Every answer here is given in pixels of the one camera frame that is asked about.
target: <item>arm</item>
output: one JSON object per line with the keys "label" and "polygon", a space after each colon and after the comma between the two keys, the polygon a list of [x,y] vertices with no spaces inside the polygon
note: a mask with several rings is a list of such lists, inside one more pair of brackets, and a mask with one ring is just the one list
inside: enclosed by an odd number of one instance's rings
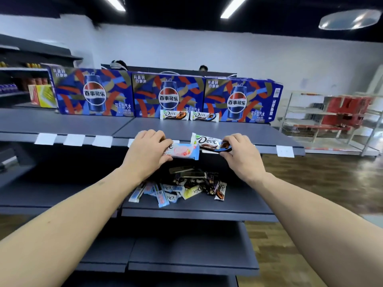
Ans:
{"label": "arm", "polygon": [[139,132],[119,168],[0,241],[0,285],[61,286],[124,198],[172,159],[164,138]]}
{"label": "arm", "polygon": [[347,209],[265,171],[247,136],[225,137],[221,155],[274,211],[304,258],[328,287],[381,286],[383,229]]}

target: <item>hand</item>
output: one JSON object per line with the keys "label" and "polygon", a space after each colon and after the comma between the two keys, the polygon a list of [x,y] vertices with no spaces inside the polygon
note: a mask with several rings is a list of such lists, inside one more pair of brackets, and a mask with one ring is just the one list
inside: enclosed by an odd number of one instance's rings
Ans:
{"label": "hand", "polygon": [[166,139],[163,131],[141,131],[134,138],[120,168],[138,178],[140,183],[166,161],[173,160],[169,155],[164,155],[171,144],[173,140]]}
{"label": "hand", "polygon": [[250,186],[261,182],[266,174],[265,166],[261,154],[249,137],[233,134],[223,140],[230,143],[232,150],[221,152],[220,155],[226,159],[234,173]]}

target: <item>right hand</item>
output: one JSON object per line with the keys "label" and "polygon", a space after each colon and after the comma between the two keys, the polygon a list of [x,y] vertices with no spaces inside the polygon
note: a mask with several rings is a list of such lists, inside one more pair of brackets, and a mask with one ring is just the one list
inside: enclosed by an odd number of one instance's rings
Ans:
{"label": "right hand", "polygon": [[261,182],[266,174],[265,166],[261,154],[249,137],[232,134],[223,140],[230,143],[232,150],[221,152],[220,155],[226,159],[234,173],[249,185]]}

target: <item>cardboard box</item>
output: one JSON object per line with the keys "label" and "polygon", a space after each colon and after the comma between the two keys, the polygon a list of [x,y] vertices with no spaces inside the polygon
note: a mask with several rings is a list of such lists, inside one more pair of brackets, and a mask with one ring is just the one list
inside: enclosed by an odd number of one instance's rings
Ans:
{"label": "cardboard box", "polygon": [[205,78],[132,73],[136,117],[159,118],[160,110],[202,111]]}
{"label": "cardboard box", "polygon": [[133,117],[131,73],[50,66],[61,114]]}
{"label": "cardboard box", "polygon": [[28,85],[31,103],[43,108],[57,108],[51,85]]}
{"label": "cardboard box", "polygon": [[269,123],[275,119],[283,85],[251,78],[206,78],[203,111],[221,122]]}

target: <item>pile of chocolate bars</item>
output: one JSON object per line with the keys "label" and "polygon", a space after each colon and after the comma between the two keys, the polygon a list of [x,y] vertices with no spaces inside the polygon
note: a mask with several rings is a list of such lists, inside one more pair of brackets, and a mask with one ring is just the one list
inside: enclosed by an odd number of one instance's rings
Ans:
{"label": "pile of chocolate bars", "polygon": [[164,207],[176,203],[178,198],[189,199],[199,193],[206,193],[215,196],[215,200],[225,199],[226,183],[221,182],[217,173],[204,172],[201,169],[181,166],[170,168],[170,182],[161,181],[160,183],[144,181],[132,193],[130,202],[139,202],[141,195],[149,194],[156,196],[158,207]]}

